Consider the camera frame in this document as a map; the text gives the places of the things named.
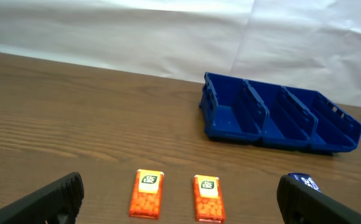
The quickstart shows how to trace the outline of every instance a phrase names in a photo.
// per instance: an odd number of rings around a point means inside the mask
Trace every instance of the slot in bin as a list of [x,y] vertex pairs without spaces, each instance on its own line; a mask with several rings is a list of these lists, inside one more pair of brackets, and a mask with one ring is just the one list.
[[257,141],[268,115],[248,82],[213,73],[205,74],[200,107],[209,137]]
[[361,124],[318,91],[300,88],[287,89],[296,95],[318,118],[311,149],[350,152],[357,147]]
[[263,131],[267,145],[306,147],[317,125],[317,118],[285,87],[249,81],[269,109]]

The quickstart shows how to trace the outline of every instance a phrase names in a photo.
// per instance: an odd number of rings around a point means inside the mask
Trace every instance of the orange tic tac box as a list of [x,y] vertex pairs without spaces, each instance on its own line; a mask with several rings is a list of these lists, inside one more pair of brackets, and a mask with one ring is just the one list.
[[163,172],[142,169],[136,171],[135,186],[129,208],[131,217],[159,218],[163,180]]
[[223,223],[225,207],[218,177],[195,175],[193,180],[195,220]]

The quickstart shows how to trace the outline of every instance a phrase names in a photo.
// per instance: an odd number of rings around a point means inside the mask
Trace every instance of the blue and white packet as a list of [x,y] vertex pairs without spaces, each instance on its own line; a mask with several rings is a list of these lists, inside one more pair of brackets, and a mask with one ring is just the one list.
[[316,185],[310,175],[302,173],[289,173],[288,175],[321,193],[319,187]]

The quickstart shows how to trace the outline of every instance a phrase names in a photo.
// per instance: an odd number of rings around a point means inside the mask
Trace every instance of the wooden table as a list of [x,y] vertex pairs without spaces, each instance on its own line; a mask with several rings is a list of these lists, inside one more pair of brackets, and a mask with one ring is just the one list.
[[[78,171],[77,223],[155,223],[128,217],[142,168],[165,173],[157,223],[194,222],[195,174],[220,177],[227,223],[282,223],[276,188],[288,172],[311,174],[323,193],[361,213],[361,141],[334,156],[209,141],[201,87],[0,54],[0,208]],[[343,108],[361,122],[361,108]]]

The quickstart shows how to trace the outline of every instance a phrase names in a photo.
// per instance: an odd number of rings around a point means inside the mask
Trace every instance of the white backdrop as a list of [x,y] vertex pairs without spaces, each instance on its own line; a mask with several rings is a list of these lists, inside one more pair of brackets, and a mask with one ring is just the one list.
[[194,82],[217,72],[361,106],[358,0],[0,0],[0,52]]

